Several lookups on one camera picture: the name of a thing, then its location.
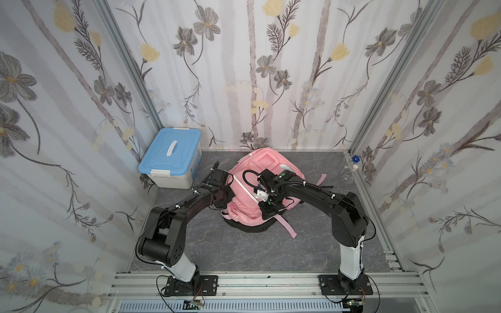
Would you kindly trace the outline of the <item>pink school backpack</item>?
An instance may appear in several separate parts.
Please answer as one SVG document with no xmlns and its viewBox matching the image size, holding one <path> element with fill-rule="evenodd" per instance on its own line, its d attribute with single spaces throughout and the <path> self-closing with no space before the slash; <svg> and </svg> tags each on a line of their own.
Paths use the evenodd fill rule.
<svg viewBox="0 0 501 313">
<path fill-rule="evenodd" d="M 285 156 L 270 147 L 258 149 L 247 154 L 229 171 L 232 177 L 228 179 L 228 182 L 235 197 L 221 211 L 224 221 L 232 228 L 237 228 L 247 233 L 265 232 L 278 222 L 287 230 L 291 237 L 295 238 L 297 233 L 283 217 L 283 214 L 296 207 L 300 203 L 300 200 L 297 198 L 284 199 L 284 209 L 270 218 L 263 218 L 258 203 L 267 199 L 267 192 L 257 189 L 257 186 L 260 184 L 256 177 L 243 178 L 243 173 L 246 170 L 252 170 L 256 173 L 269 170 L 275 175 L 288 170 L 302 179 L 305 177 L 297 166 L 293 165 Z"/>
</svg>

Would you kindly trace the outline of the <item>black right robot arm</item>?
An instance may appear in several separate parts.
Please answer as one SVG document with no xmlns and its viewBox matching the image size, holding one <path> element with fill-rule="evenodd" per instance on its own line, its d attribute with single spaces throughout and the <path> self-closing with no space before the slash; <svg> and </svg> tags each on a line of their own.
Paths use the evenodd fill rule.
<svg viewBox="0 0 501 313">
<path fill-rule="evenodd" d="M 245 170 L 243 180 L 256 191 L 266 193 L 266 199 L 258 202 L 263 219 L 284 211 L 284 200 L 298 199 L 325 213 L 331 219 L 332 235 L 341 247 L 340 283 L 353 288 L 365 279 L 361 254 L 370 219 L 358 208 L 361 205 L 358 196 L 351 192 L 345 195 L 328 192 L 289 170 L 279 174 Z"/>
</svg>

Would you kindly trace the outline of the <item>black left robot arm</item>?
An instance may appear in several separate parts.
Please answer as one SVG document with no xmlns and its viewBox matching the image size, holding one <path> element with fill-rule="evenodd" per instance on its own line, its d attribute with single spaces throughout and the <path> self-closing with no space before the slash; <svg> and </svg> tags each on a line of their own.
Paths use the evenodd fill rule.
<svg viewBox="0 0 501 313">
<path fill-rule="evenodd" d="M 171 208 L 154 207 L 136 242 L 134 253 L 137 259 L 161 266 L 180 282 L 192 282 L 198 267 L 185 254 L 187 226 L 205 209 L 226 209 L 234 197 L 230 187 L 233 181 L 234 176 L 220 169 L 219 162 L 216 162 L 190 196 Z"/>
</svg>

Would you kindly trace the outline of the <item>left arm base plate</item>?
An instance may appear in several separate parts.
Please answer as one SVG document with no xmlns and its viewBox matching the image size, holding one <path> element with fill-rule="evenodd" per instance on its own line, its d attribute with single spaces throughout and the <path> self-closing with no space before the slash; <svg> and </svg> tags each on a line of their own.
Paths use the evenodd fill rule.
<svg viewBox="0 0 501 313">
<path fill-rule="evenodd" d="M 216 296 L 219 287 L 217 275 L 195 275 L 190 282 L 169 277 L 160 294 L 165 297 L 172 296 Z"/>
</svg>

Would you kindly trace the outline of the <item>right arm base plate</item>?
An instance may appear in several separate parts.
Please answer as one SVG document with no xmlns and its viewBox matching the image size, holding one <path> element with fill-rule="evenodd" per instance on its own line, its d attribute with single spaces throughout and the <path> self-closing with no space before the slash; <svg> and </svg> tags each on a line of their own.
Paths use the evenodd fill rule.
<svg viewBox="0 0 501 313">
<path fill-rule="evenodd" d="M 350 280 L 341 275 L 319 275 L 318 281 L 323 296 L 372 296 L 374 294 L 369 277 L 362 273 Z"/>
</svg>

